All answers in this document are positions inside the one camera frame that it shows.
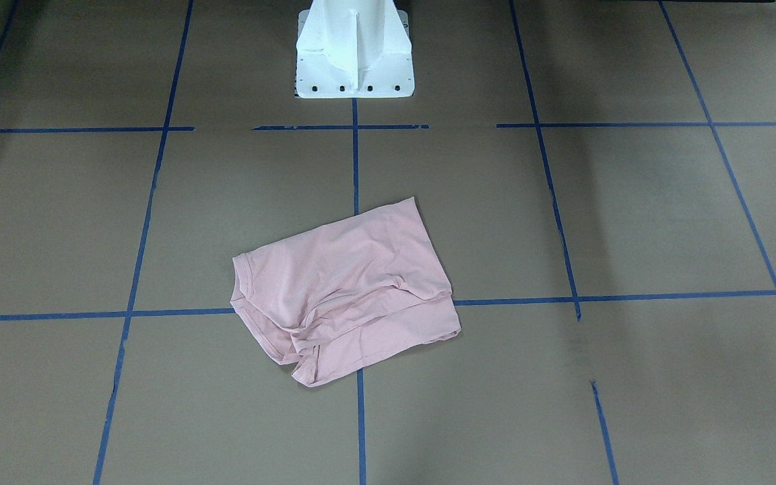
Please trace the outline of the pink Snoopy t-shirt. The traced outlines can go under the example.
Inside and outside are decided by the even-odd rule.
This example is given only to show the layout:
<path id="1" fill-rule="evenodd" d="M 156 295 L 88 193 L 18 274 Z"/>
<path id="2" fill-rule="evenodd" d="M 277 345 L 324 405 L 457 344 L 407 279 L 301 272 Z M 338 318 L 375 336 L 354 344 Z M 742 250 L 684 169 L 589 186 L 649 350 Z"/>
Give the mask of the pink Snoopy t-shirt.
<path id="1" fill-rule="evenodd" d="M 233 270 L 231 307 L 311 389 L 461 334 L 413 197 L 237 255 Z"/>

